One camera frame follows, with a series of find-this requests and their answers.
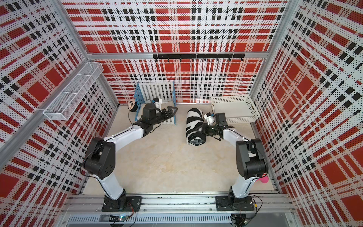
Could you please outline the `grey zebra plush pillowcase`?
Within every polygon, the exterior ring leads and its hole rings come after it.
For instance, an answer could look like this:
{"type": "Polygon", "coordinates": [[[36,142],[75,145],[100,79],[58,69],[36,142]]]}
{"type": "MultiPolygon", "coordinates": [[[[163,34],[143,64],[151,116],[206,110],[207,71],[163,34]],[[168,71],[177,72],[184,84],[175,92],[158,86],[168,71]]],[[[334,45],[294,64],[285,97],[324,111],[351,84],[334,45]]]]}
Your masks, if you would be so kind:
{"type": "Polygon", "coordinates": [[[198,108],[192,108],[187,112],[186,118],[186,141],[188,145],[200,146],[206,142],[203,132],[203,112],[198,108]]]}

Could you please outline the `white plastic basket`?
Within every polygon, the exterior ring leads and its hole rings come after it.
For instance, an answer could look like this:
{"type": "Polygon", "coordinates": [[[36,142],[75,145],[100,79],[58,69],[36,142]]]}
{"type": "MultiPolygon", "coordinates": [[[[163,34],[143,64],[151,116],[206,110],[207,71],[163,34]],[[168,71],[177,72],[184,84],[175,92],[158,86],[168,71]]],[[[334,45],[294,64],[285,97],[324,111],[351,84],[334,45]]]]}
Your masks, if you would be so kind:
{"type": "Polygon", "coordinates": [[[261,116],[249,95],[211,97],[216,113],[225,113],[229,125],[254,123],[261,116]]]}

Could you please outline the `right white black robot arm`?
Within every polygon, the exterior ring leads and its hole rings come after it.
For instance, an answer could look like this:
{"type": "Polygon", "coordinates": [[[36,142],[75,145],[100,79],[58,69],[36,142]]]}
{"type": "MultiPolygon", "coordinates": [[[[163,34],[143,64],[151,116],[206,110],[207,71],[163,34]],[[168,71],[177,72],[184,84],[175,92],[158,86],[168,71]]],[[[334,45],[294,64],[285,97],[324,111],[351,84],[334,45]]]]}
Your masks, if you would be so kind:
{"type": "Polygon", "coordinates": [[[224,113],[203,116],[206,121],[202,132],[210,137],[218,136],[235,147],[236,167],[239,176],[228,193],[229,205],[232,209],[252,210],[252,197],[249,191],[253,184],[268,173],[268,164],[260,139],[248,139],[227,124],[224,113]]]}

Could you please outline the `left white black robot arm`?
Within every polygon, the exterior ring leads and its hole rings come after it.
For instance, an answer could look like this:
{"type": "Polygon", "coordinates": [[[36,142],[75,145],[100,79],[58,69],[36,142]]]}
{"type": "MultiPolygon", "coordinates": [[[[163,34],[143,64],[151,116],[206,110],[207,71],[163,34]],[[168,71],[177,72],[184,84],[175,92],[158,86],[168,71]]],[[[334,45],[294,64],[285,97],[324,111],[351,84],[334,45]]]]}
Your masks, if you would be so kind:
{"type": "Polygon", "coordinates": [[[168,106],[166,109],[160,109],[155,103],[147,103],[141,118],[129,128],[110,137],[92,139],[82,167],[90,177],[100,183],[105,192],[103,211],[120,211],[128,206],[126,190],[114,174],[116,152],[150,134],[154,125],[173,118],[177,111],[177,107],[168,106]]]}

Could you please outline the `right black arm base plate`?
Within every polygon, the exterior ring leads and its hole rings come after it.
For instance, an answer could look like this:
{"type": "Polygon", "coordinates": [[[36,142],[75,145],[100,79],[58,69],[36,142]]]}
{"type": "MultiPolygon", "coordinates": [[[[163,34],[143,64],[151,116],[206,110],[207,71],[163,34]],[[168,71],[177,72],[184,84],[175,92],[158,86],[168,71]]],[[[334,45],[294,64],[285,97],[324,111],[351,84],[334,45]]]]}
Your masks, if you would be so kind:
{"type": "Polygon", "coordinates": [[[255,206],[251,196],[234,198],[228,196],[216,196],[217,211],[254,211],[255,206]]]}

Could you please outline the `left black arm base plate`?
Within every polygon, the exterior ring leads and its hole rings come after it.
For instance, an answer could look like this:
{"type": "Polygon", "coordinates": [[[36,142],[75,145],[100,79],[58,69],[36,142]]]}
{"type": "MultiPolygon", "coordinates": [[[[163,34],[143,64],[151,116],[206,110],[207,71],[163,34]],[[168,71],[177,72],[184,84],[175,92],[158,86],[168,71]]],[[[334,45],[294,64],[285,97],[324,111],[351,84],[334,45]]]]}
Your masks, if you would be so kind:
{"type": "Polygon", "coordinates": [[[117,200],[112,200],[105,196],[102,212],[138,212],[142,198],[141,196],[124,196],[117,200]]]}

